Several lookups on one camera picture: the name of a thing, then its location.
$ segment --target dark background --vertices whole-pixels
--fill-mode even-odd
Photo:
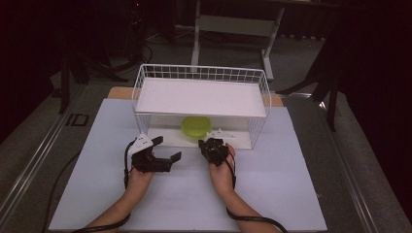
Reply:
[[[139,1],[144,7],[142,25],[152,25],[171,43],[175,24],[193,24],[194,1],[149,2]],[[53,92],[49,77],[60,70],[58,38],[62,32],[76,50],[100,63],[109,64],[108,57],[113,54],[129,56],[140,52],[133,44],[124,43],[132,36],[130,3],[0,0],[0,143]],[[333,62],[339,60],[338,67],[343,72],[339,90],[346,94],[397,199],[411,219],[412,105],[408,85],[412,77],[412,8],[402,0],[362,3],[362,12],[342,15],[293,6],[285,12],[279,34],[294,35],[296,40],[328,37],[311,73],[334,69]],[[209,4],[206,11],[217,7],[219,10],[222,1]],[[225,13],[272,17],[272,8],[266,4],[254,3],[247,13],[227,5],[225,9],[232,10]],[[130,40],[137,40],[146,32],[141,33]]]

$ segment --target white small object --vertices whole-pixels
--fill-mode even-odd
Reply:
[[[207,137],[217,138],[217,139],[235,139],[236,138],[233,134],[225,132],[221,129],[207,133]]]
[[[141,133],[136,141],[134,141],[127,154],[132,155],[138,151],[151,147],[153,144],[152,140],[146,134]]]

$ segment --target white wire rack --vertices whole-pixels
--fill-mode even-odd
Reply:
[[[132,99],[135,100],[133,109],[135,111],[140,132],[149,132],[151,117],[153,115],[156,115],[156,113],[142,114],[139,113],[137,109],[138,100],[141,97],[140,95],[142,93],[142,89],[145,86],[146,78],[192,80],[203,82],[211,81],[214,83],[249,83],[250,85],[258,86],[261,95],[261,103],[262,106],[264,106],[265,115],[268,116],[270,113],[271,95],[263,70],[216,66],[144,64],[141,65],[139,69],[139,73],[132,93]],[[253,147],[253,145],[257,141],[258,135],[262,126],[264,125],[265,119],[266,117],[247,118],[251,147]]]

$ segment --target white table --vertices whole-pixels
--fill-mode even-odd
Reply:
[[[74,230],[95,219],[123,193],[123,154],[139,134],[130,100],[105,99],[50,224]],[[215,193],[199,149],[154,148],[156,157],[181,151],[170,173],[157,173],[122,230],[228,231],[234,220]],[[272,108],[253,150],[236,155],[236,191],[263,216],[289,231],[323,231],[326,224],[288,110]]]

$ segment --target white metal stand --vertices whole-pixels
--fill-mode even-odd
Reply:
[[[194,46],[193,53],[191,54],[191,65],[196,66],[199,63],[200,30],[264,36],[269,38],[269,44],[267,45],[266,50],[261,51],[261,57],[263,60],[266,78],[270,82],[273,81],[273,72],[270,65],[269,54],[272,51],[272,46],[275,42],[284,11],[285,8],[279,9],[275,21],[238,17],[205,16],[200,13],[200,0],[197,0],[196,19],[194,21]]]

